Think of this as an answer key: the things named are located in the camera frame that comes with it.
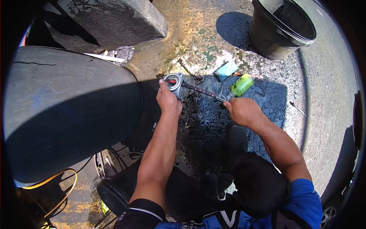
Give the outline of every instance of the metal rod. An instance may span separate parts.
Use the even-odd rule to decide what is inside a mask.
[[[304,115],[304,116],[306,117],[306,114],[305,114],[302,110],[300,110],[297,106],[295,106],[295,104],[294,104],[293,102],[291,102],[291,101],[290,101],[290,104],[291,104],[293,107],[295,107],[298,111],[300,111],[300,113],[301,113],[302,115]]]
[[[112,219],[109,223],[107,223],[104,227],[102,227],[101,229],[104,229],[106,227],[108,227],[111,223],[114,222],[114,220],[116,220],[118,218],[118,216],[116,216],[114,219]]]
[[[105,219],[105,218],[107,218],[107,216],[110,214],[110,213],[112,213],[112,211],[111,210],[108,210],[106,213],[105,213],[105,215],[97,222],[97,224],[95,224],[95,226],[94,226],[94,228],[96,228],[99,224],[101,224],[101,222],[103,222],[103,220]]]
[[[105,157],[105,160],[107,161],[109,166],[113,169],[114,173],[117,174],[118,172],[117,172],[116,168],[111,164],[111,160],[109,159],[109,157]]]
[[[198,92],[198,93],[208,95],[208,96],[213,97],[213,98],[215,98],[215,99],[217,99],[217,100],[219,100],[219,101],[221,101],[221,102],[226,101],[226,100],[224,100],[223,98],[218,97],[215,93],[205,91],[205,90],[203,90],[203,89],[201,89],[201,88],[196,88],[195,86],[192,86],[192,85],[186,84],[186,83],[184,83],[184,82],[182,83],[182,87],[186,87],[186,88],[189,88],[189,89],[195,90],[195,91],[196,91],[196,92]]]
[[[191,75],[191,76],[195,76],[197,75],[197,73],[195,71],[193,71],[193,69],[191,68],[191,66],[189,66],[189,64],[186,62],[186,59],[184,57],[180,57],[178,62],[180,63],[180,65]]]

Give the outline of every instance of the wheel rim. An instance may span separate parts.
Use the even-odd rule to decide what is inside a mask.
[[[323,217],[320,223],[320,229],[323,229],[327,226],[328,222],[336,216],[336,209],[334,207],[329,207],[323,212]]]

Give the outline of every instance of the black plastic bucket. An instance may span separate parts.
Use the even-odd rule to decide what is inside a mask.
[[[278,60],[316,38],[308,15],[291,0],[252,0],[249,39],[261,56]]]

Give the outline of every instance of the screwdriver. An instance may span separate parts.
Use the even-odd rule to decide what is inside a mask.
[[[168,79],[167,80],[168,83],[171,83],[171,84],[175,84],[176,81],[175,80],[172,80],[172,79]],[[224,99],[222,99],[220,96],[217,96],[215,93],[212,93],[212,92],[208,92],[208,91],[205,91],[201,88],[196,88],[195,86],[192,86],[192,85],[189,85],[189,84],[186,84],[185,82],[182,83],[182,87],[185,87],[185,88],[188,88],[188,89],[192,89],[192,90],[195,90],[196,92],[198,93],[201,93],[201,94],[205,94],[205,95],[208,95],[208,96],[211,96],[221,102],[225,101]]]

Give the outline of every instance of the man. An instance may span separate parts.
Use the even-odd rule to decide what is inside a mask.
[[[161,117],[142,157],[136,190],[114,228],[319,228],[320,198],[298,146],[252,99],[224,102],[236,123],[226,134],[238,191],[224,201],[205,196],[198,183],[173,166],[182,104],[164,80],[159,84]],[[247,151],[243,126],[261,137],[282,174]],[[168,222],[166,213],[177,222]]]

